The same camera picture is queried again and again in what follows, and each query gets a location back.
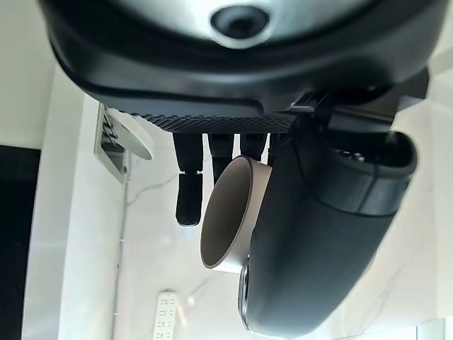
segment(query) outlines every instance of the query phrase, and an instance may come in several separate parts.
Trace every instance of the electrical outlet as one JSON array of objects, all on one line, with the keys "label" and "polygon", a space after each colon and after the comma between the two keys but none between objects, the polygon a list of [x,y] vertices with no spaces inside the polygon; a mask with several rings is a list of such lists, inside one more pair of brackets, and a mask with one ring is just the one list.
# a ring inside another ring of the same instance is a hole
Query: electrical outlet
[{"label": "electrical outlet", "polygon": [[161,292],[157,298],[153,340],[173,340],[178,296],[175,292]]}]

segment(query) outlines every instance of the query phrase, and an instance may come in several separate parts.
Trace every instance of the black device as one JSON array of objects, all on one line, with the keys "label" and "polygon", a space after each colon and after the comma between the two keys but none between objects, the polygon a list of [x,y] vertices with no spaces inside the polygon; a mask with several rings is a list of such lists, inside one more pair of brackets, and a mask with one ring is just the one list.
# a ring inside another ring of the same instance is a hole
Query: black device
[{"label": "black device", "polygon": [[40,0],[67,75],[173,133],[177,218],[200,220],[201,134],[214,180],[232,136],[273,172],[241,275],[244,325],[302,336],[352,289],[416,166],[390,126],[423,99],[448,0]]}]

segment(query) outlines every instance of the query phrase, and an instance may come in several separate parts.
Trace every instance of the white marble surface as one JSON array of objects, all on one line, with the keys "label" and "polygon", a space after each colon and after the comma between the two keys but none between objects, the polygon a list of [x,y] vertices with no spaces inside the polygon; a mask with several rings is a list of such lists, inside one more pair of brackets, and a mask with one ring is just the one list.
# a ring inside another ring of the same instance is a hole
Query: white marble surface
[{"label": "white marble surface", "polygon": [[[453,27],[451,20],[447,26]],[[446,30],[436,57],[451,52],[451,37]],[[401,112],[395,123],[414,138],[420,152],[401,210],[369,272],[303,340],[359,334],[381,339],[372,334],[453,315],[453,92],[447,91],[453,89],[453,74],[439,61],[435,67],[442,74],[432,81],[430,101]],[[258,339],[239,319],[239,277],[206,270],[199,252],[201,223],[183,228],[176,222],[179,170],[171,135],[143,124],[156,143],[155,161],[132,162],[114,339],[151,339],[156,299],[167,289],[179,296],[175,339]],[[206,138],[204,181],[203,208],[212,190]],[[413,339],[413,330],[390,339]]]}]

